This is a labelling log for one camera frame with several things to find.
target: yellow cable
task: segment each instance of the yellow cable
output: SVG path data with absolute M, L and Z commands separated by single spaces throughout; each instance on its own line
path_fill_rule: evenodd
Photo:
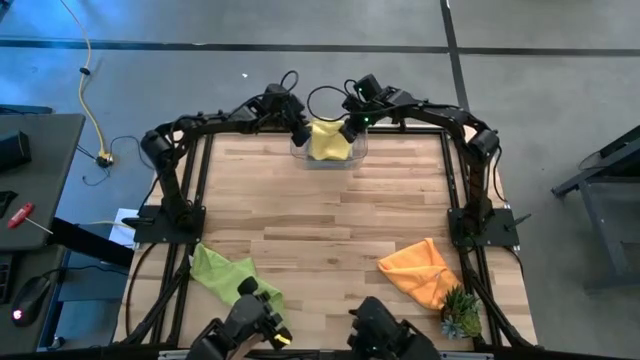
M 122 224 L 122 223 L 117 223 L 115 221 L 94 221 L 92 223 L 89 223 L 89 225 L 96 225 L 96 224 L 110 224 L 110 225 L 114 225 L 114 226 L 121 226 L 127 229 L 131 229 L 131 230 L 135 230 L 134 228 L 132 228 L 131 226 L 127 225 L 127 224 Z
M 89 34 L 87 33 L 87 30 L 84 28 L 84 26 L 82 26 L 82 24 L 80 23 L 80 20 L 78 20 L 78 18 L 73 13 L 73 11 L 71 11 L 69 6 L 67 6 L 67 4 L 64 2 L 64 0 L 60 0 L 60 3 L 62 3 L 65 9 L 67 9 L 71 17 L 73 17 L 73 20 L 76 22 L 76 24 L 78 24 L 78 27 L 80 27 L 80 30 L 82 30 L 82 37 L 84 38 L 84 42 L 87 44 L 87 49 L 89 50 L 87 53 L 87 61 L 84 63 L 84 68 L 89 69 L 89 63 L 91 63 L 91 42 L 89 41 Z M 80 77 L 80 84 L 78 85 L 78 99 L 80 100 L 80 104 L 82 105 L 84 112 L 87 113 L 87 115 L 89 116 L 89 119 L 91 119 L 91 122 L 93 122 L 93 126 L 96 128 L 96 133 L 98 133 L 98 139 L 100 140 L 100 152 L 98 153 L 98 156 L 104 159 L 109 159 L 111 154 L 105 151 L 104 139 L 102 138 L 102 131 L 100 130 L 98 121 L 96 121 L 96 118 L 93 116 L 93 113 L 91 112 L 87 104 L 85 104 L 84 102 L 83 87 L 84 87 L 85 77 L 86 77 L 85 74 L 82 74 Z

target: wooden table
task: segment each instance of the wooden table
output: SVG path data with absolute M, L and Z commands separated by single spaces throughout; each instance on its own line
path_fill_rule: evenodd
M 449 239 L 450 201 L 439 136 L 370 136 L 368 155 L 354 171 L 304 170 L 290 155 L 288 139 L 286 134 L 216 136 L 204 194 L 203 244 L 230 260 L 252 257 L 259 276 L 282 291 L 294 337 L 289 348 L 347 348 L 352 321 L 347 311 L 370 295 L 397 318 L 411 321 L 438 349 L 472 349 L 468 339 L 449 341 L 442 335 L 438 312 L 398 291 L 376 266 L 378 259 L 431 237 L 461 279 Z M 202 143 L 195 164 L 200 163 Z M 190 194 L 195 193 L 198 168 Z M 179 167 L 178 178 L 182 171 Z M 490 188 L 494 206 L 501 206 Z M 150 202 L 160 198 L 156 189 Z M 156 246 L 141 266 L 133 288 L 132 327 L 158 296 L 167 249 Z M 136 252 L 132 269 L 141 253 Z M 522 336 L 535 343 L 518 263 L 502 248 L 487 248 L 486 253 L 497 303 Z M 163 341 L 174 300 L 168 305 Z M 224 319 L 229 308 L 191 280 L 180 346 L 190 346 L 212 318 Z M 484 312 L 483 319 L 489 339 Z M 124 305 L 118 320 L 114 340 L 124 338 Z

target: desk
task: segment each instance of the desk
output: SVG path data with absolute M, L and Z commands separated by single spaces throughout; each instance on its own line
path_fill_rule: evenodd
M 397 318 L 416 325 L 438 349 L 471 349 L 470 340 L 449 341 L 441 335 L 439 313 L 399 292 L 376 266 L 378 259 L 431 237 L 461 278 L 458 253 L 448 234 L 446 210 L 451 205 L 440 137 L 369 136 L 368 155 L 355 171 L 298 168 L 288 139 L 284 134 L 216 136 L 204 193 L 202 240 L 230 260 L 252 257 L 259 276 L 282 291 L 294 338 L 289 348 L 347 348 L 352 321 L 347 310 L 371 295 Z M 454 171 L 459 175 L 457 164 L 456 159 Z M 194 167 L 190 194 L 195 193 L 198 169 Z M 459 177 L 456 183 L 461 184 Z M 499 206 L 493 192 L 491 197 Z M 160 199 L 161 192 L 155 190 L 150 202 L 158 204 Z M 141 265 L 132 293 L 132 327 L 158 295 L 167 249 L 156 246 Z M 141 253 L 136 252 L 134 266 Z M 535 343 L 518 263 L 501 248 L 487 248 L 486 253 L 496 301 L 521 334 Z M 174 300 L 167 307 L 163 341 Z M 179 346 L 190 346 L 212 318 L 224 318 L 228 311 L 191 280 Z M 124 328 L 123 305 L 114 340 L 125 337 Z M 486 321 L 483 329 L 488 339 Z
M 113 244 L 100 236 L 79 229 L 55 218 L 76 145 L 80 138 L 82 115 L 7 115 L 0 117 L 0 133 L 21 130 L 29 136 L 32 161 L 0 174 L 0 191 L 18 193 L 0 226 L 0 251 L 15 253 L 17 266 L 13 272 L 13 286 L 9 304 L 0 305 L 0 353 L 34 351 L 47 322 L 47 305 L 43 305 L 38 319 L 28 327 L 16 328 L 10 319 L 11 301 L 31 277 L 61 266 L 65 248 L 84 252 L 100 259 L 128 266 L 131 250 Z M 35 222 L 50 228 L 54 235 L 33 226 L 22 224 L 8 229 L 6 222 L 25 203 L 32 202 L 35 210 L 30 216 Z M 50 304 L 55 286 L 51 287 L 45 304 Z

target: gray floor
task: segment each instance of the gray floor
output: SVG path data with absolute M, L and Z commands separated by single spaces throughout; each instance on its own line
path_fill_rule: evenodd
M 100 40 L 447 44 L 437 0 L 68 3 L 91 37 Z M 637 1 L 449 3 L 460 46 L 640 48 Z M 80 32 L 57 1 L 15 0 L 0 22 L 0 37 L 79 39 Z M 81 112 L 75 92 L 77 69 L 85 55 L 83 50 L 0 48 L 2 102 Z M 472 110 L 500 130 L 506 195 L 516 213 L 533 213 L 519 233 L 540 344 L 554 350 L 639 357 L 640 290 L 584 293 L 582 284 L 606 271 L 603 249 L 579 196 L 560 201 L 549 190 L 574 174 L 586 155 L 638 124 L 640 58 L 465 55 L 461 63 Z M 300 71 L 295 92 L 303 98 L 315 86 L 341 85 L 347 77 L 373 72 L 383 84 L 432 101 L 456 102 L 446 54 L 115 50 L 94 52 L 86 99 L 108 139 L 140 137 L 183 113 L 229 109 L 291 68 Z M 340 112 L 339 101 L 336 94 L 321 94 L 314 109 L 331 116 Z M 81 144 L 97 151 L 89 123 Z M 119 207 L 139 205 L 151 172 L 140 165 L 134 143 L 116 143 L 114 152 L 119 161 L 111 178 L 98 187 L 85 186 L 81 177 L 96 180 L 100 170 L 88 158 L 76 157 L 60 216 L 87 223 L 112 218 Z

